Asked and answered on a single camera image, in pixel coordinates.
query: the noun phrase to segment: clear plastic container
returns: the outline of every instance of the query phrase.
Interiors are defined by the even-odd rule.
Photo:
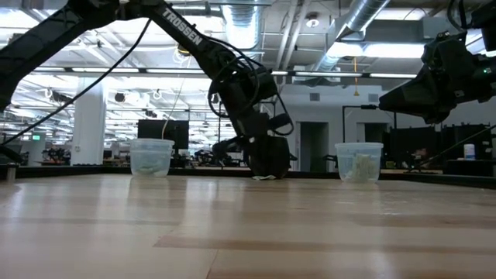
[[[174,141],[134,139],[131,141],[131,171],[135,176],[165,177],[171,166]]]
[[[339,176],[352,183],[375,183],[381,172],[382,143],[337,143]]]

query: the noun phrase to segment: workstation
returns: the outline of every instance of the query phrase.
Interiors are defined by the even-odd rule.
[[[496,277],[495,11],[0,3],[0,277]]]

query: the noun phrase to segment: transparent container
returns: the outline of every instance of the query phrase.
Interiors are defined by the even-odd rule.
[[[351,183],[375,183],[381,172],[382,143],[337,143],[339,176]]]
[[[131,141],[131,171],[135,176],[165,177],[171,166],[174,141],[134,139]]]

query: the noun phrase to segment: wood grain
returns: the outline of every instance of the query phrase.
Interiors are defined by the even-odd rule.
[[[0,185],[0,278],[496,278],[496,191],[91,175]]]

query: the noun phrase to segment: metal frame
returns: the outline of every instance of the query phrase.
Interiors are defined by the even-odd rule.
[[[0,179],[7,178],[7,165],[0,166]],[[60,177],[87,174],[131,174],[129,167],[19,167],[16,178]],[[250,170],[194,170],[170,169],[171,176],[211,176],[211,177],[252,177]],[[290,171],[286,178],[339,179],[338,173],[310,173]],[[471,177],[445,174],[381,174],[381,181],[413,181],[432,184],[448,184],[470,188],[486,188],[496,190],[496,177]]]

